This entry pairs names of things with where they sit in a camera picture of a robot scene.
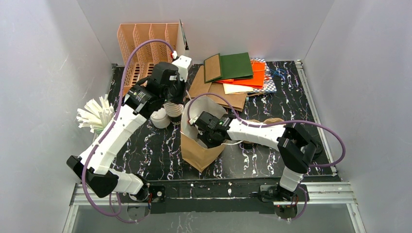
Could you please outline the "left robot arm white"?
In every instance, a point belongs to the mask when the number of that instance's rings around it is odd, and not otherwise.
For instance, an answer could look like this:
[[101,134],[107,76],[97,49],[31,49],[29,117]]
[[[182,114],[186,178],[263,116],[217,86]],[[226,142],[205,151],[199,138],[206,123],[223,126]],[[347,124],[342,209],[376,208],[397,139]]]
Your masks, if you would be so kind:
[[79,156],[70,156],[67,165],[100,198],[112,192],[138,194],[145,182],[139,175],[118,172],[110,165],[130,136],[150,119],[164,103],[181,104],[191,62],[160,62],[143,82],[132,86],[122,99],[118,117],[112,118],[95,142]]

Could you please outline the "stack of paper cups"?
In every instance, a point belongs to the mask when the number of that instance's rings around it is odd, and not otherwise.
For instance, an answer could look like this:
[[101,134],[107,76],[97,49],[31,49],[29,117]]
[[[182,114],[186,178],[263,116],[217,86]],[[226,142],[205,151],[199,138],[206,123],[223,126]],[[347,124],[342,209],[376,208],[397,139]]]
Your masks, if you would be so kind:
[[163,108],[165,109],[166,114],[173,125],[181,124],[181,118],[184,110],[183,104],[167,102],[163,104]]

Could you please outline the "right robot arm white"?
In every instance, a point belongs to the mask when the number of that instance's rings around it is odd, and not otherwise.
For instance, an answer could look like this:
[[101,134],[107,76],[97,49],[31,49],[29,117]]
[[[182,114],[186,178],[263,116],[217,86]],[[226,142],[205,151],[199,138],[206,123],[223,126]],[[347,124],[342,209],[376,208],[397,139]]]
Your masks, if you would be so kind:
[[301,124],[289,123],[268,126],[237,119],[225,114],[218,118],[206,111],[190,125],[198,130],[198,139],[208,148],[221,145],[224,141],[243,141],[260,144],[277,150],[285,165],[280,181],[275,186],[262,188],[256,194],[265,201],[296,201],[296,190],[304,174],[318,152],[318,144]]

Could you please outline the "tan paper bag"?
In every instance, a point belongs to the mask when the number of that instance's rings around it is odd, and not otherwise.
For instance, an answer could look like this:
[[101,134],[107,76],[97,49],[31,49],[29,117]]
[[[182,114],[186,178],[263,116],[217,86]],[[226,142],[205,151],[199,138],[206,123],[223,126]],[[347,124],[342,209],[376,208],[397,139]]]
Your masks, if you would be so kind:
[[203,172],[230,141],[229,125],[235,119],[207,96],[189,101],[181,118],[181,152],[183,159]]

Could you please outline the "cardboard two-cup carrier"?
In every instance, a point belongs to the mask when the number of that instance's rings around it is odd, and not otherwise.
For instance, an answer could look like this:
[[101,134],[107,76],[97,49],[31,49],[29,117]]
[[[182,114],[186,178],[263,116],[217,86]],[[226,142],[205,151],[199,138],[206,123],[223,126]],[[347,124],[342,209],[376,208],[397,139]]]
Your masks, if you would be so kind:
[[[280,123],[283,122],[284,120],[281,118],[268,118],[264,120],[263,122],[260,122],[255,119],[247,120],[246,122],[249,125],[258,125],[258,126],[264,126],[264,125],[270,125],[274,123]],[[278,145],[278,138],[281,137],[285,131],[284,124],[276,125],[276,126],[271,126],[271,127],[261,127],[259,128],[253,128],[253,127],[248,127],[248,130],[250,130],[253,134],[251,141],[244,140],[243,143],[248,143],[248,144],[260,144],[264,145],[270,148],[276,148]]]

